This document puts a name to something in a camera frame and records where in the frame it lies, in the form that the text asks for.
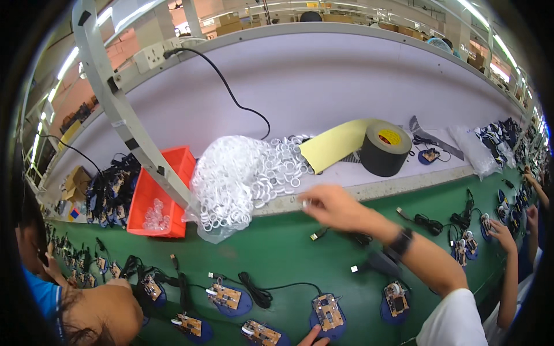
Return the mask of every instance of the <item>black tape roll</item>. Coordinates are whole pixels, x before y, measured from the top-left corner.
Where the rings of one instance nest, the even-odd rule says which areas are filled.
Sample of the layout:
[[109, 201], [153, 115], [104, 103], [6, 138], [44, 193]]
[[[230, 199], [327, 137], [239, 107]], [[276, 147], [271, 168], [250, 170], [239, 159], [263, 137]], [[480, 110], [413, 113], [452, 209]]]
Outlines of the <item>black tape roll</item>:
[[411, 149], [412, 141], [404, 130], [375, 119], [366, 129], [360, 160], [370, 173], [391, 177], [400, 171]]

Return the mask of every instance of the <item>yellow backing paper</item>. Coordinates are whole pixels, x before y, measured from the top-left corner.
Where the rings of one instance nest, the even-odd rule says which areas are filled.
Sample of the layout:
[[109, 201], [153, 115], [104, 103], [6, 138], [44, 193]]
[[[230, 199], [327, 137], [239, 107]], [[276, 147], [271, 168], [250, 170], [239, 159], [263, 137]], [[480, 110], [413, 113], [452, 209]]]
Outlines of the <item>yellow backing paper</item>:
[[360, 149], [372, 118], [345, 122], [300, 145], [300, 152], [318, 174]]

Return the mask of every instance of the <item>sleeve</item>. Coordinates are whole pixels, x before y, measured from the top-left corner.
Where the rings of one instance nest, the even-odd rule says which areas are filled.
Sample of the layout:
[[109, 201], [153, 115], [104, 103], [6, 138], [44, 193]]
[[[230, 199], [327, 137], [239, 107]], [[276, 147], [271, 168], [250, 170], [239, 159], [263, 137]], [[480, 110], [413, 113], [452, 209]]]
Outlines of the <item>sleeve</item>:
[[542, 249], [537, 247], [537, 253], [535, 254], [535, 260], [533, 261], [533, 273], [537, 271], [538, 263], [541, 261]]
[[423, 323], [415, 341], [419, 346], [486, 346], [473, 293], [459, 288], [448, 294]]

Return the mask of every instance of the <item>black watch strap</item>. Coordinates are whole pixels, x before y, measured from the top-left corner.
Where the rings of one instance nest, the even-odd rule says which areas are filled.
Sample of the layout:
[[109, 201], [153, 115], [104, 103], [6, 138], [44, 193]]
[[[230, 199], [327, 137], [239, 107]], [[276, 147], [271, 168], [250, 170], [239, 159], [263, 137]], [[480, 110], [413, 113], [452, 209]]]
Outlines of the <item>black watch strap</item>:
[[412, 242], [412, 229], [404, 228], [396, 239], [386, 248], [386, 253], [395, 261], [400, 261]]

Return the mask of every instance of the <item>plastic bag of parts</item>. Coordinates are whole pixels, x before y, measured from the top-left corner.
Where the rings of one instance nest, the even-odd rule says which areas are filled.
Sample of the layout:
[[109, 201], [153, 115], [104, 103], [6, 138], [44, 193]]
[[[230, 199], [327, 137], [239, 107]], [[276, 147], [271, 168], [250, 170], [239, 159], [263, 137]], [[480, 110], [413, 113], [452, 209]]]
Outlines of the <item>plastic bag of parts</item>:
[[500, 153], [506, 157], [506, 164], [510, 168], [516, 168], [516, 159], [514, 158], [514, 153], [512, 153], [512, 150], [508, 146], [506, 142], [500, 142], [499, 145], [496, 146]]
[[464, 155], [473, 166], [473, 171], [479, 179], [483, 180], [494, 172], [502, 173], [502, 170], [494, 160], [490, 150], [479, 140], [475, 132], [464, 126], [449, 126], [448, 133], [454, 139]]
[[269, 148], [264, 141], [227, 136], [206, 149], [191, 179], [191, 192], [199, 204], [189, 206], [183, 216], [198, 224], [202, 239], [217, 244], [248, 227], [254, 210], [250, 185]]

